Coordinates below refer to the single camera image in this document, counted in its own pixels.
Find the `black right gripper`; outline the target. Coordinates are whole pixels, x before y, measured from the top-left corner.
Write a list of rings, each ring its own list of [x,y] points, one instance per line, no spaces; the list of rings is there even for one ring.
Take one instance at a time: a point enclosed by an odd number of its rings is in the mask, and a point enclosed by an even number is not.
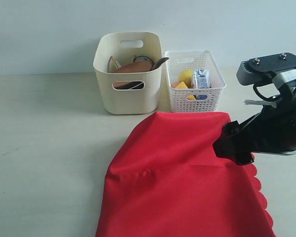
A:
[[[296,85],[287,84],[279,88],[279,94],[265,98],[258,86],[254,92],[264,101],[274,102],[264,105],[262,110],[246,121],[237,120],[222,127],[221,137],[213,143],[217,157],[227,158],[237,165],[254,162],[253,153],[284,154],[296,153]],[[239,140],[248,140],[249,149]]]

